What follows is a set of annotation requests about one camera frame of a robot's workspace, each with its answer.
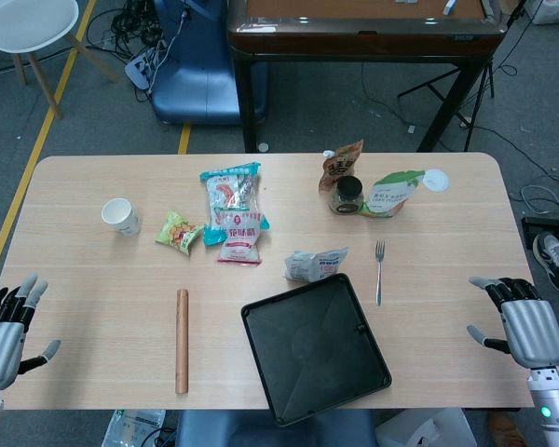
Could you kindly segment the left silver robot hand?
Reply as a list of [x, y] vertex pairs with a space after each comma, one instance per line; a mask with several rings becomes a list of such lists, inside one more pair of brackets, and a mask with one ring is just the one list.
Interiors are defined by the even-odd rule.
[[47, 364], [61, 346], [56, 339], [40, 355], [22, 357], [34, 313], [47, 288], [45, 281], [31, 274], [19, 286], [0, 290], [0, 391], [11, 386], [18, 376]]

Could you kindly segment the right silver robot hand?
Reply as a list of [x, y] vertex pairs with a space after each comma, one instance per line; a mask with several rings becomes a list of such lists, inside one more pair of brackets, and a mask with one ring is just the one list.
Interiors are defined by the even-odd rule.
[[522, 278], [469, 278], [495, 305], [505, 332], [504, 340], [467, 327], [480, 345], [512, 356], [529, 370], [559, 366], [559, 324], [550, 303]]

